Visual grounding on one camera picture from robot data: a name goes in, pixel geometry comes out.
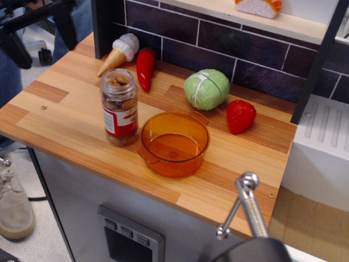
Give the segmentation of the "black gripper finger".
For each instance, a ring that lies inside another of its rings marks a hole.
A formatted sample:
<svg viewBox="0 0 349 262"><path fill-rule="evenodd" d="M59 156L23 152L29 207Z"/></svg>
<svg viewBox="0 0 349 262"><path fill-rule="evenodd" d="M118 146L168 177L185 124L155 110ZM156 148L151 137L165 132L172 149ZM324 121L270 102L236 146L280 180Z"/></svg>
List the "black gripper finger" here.
<svg viewBox="0 0 349 262"><path fill-rule="evenodd" d="M16 33L6 33L1 30L1 50L6 54L19 68L30 69L32 58L26 51L22 40Z"/></svg>
<svg viewBox="0 0 349 262"><path fill-rule="evenodd" d="M69 51L77 45L75 26L71 17L72 9L71 4L55 4L53 7L53 20Z"/></svg>

